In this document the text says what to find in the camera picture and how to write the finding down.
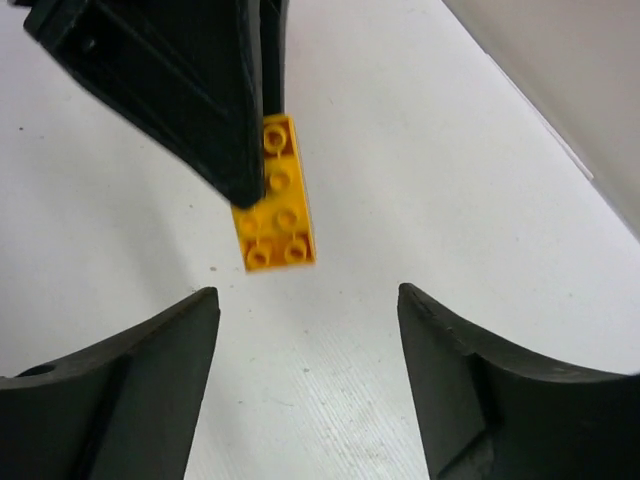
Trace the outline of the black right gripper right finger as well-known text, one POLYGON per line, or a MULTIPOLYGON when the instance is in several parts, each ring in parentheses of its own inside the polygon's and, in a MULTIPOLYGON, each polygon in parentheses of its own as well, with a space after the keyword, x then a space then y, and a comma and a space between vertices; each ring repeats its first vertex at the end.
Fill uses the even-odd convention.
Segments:
POLYGON ((639 378, 536 353, 398 290, 405 364, 433 479, 635 479, 639 378))

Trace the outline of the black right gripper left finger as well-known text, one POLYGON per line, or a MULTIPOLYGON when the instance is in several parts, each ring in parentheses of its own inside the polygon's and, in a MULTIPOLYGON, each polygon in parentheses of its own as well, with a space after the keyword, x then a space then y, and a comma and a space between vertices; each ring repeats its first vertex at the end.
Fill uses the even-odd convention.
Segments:
POLYGON ((160 314, 1 380, 4 479, 181 479, 220 322, 203 288, 160 314))

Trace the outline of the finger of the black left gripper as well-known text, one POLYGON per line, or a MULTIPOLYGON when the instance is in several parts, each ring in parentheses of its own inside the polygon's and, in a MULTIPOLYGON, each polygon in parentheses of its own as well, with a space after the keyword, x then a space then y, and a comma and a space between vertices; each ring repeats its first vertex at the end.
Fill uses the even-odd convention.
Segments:
POLYGON ((262 96, 265 116, 284 112, 288 0, 260 2, 262 96))
POLYGON ((255 1, 28 3, 25 31, 79 85, 232 205, 264 195, 255 1))

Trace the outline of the yellow black striped lego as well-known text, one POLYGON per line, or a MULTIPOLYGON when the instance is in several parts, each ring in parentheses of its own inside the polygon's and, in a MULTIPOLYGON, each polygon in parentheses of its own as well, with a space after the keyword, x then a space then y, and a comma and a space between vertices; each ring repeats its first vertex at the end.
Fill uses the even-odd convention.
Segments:
POLYGON ((249 273, 316 261, 314 235, 293 118, 264 118, 266 195, 249 209, 231 209, 249 273))

